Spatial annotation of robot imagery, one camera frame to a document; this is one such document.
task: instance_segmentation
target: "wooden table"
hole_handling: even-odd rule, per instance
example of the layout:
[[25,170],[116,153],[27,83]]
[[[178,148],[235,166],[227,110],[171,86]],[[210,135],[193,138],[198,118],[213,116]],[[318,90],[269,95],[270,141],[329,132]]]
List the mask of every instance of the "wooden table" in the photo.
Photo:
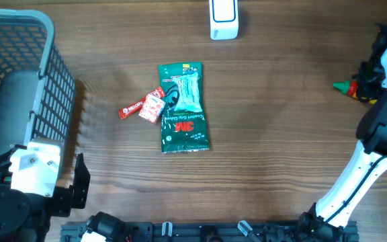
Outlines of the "wooden table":
[[[91,185],[86,209],[52,219],[54,242],[62,224],[99,211],[156,223],[297,219],[337,180],[369,108],[332,83],[356,73],[374,24],[387,24],[387,1],[240,1],[239,37],[214,42],[207,1],[9,7],[53,19],[77,84],[59,184],[83,152]],[[159,85],[159,64],[179,61],[203,62],[211,151],[163,155],[159,125],[118,118]],[[387,172],[351,218],[362,241],[387,241]]]

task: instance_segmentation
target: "3m logo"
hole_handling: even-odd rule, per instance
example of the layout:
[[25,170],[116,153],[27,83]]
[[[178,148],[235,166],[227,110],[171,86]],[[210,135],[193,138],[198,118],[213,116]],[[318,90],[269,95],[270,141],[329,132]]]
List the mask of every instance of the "3m logo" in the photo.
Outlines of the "3m logo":
[[189,132],[194,130],[194,122],[189,121],[189,122],[178,122],[175,123],[175,131],[176,132]]

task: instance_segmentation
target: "wood grain surface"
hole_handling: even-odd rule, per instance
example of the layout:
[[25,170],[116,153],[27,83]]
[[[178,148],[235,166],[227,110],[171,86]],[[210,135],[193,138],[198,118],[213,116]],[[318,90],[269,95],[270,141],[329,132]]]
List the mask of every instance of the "wood grain surface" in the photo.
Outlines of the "wood grain surface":
[[[371,54],[387,1],[240,1],[236,40],[210,39],[207,1],[16,5],[47,13],[76,79],[63,179],[91,173],[86,209],[123,220],[297,219],[324,196],[369,108],[332,88]],[[157,66],[202,61],[211,151],[161,154],[159,125],[118,109],[159,85]],[[387,172],[355,209],[361,241],[387,241]]]

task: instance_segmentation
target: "green package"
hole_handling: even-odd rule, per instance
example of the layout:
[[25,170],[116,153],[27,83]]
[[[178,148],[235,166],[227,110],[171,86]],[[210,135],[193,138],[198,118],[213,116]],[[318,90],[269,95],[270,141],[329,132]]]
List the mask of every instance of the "green package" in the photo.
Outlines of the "green package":
[[163,153],[206,151],[207,121],[202,99],[201,63],[159,66],[159,79],[167,102],[162,115]]

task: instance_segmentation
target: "green cone tip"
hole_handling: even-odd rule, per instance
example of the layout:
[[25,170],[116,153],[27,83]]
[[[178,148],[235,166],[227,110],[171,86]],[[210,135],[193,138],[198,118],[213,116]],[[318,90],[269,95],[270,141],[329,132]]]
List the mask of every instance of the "green cone tip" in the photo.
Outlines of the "green cone tip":
[[346,95],[350,88],[350,81],[334,82],[333,87],[340,90],[342,94]]

